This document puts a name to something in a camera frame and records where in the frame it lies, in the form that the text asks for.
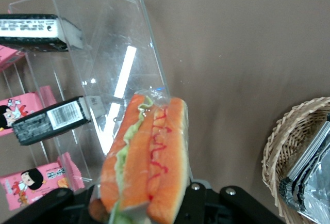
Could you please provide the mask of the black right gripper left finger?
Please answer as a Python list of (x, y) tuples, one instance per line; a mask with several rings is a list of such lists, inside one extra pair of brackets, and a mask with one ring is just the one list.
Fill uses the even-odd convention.
[(68, 188), (57, 188), (13, 215), (4, 223), (99, 223), (88, 212), (94, 187), (75, 194)]

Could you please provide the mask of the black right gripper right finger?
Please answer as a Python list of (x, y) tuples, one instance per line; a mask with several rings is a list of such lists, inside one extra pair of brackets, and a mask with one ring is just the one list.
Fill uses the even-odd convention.
[(205, 180), (186, 188), (177, 223), (284, 223), (249, 193), (230, 185), (214, 191)]

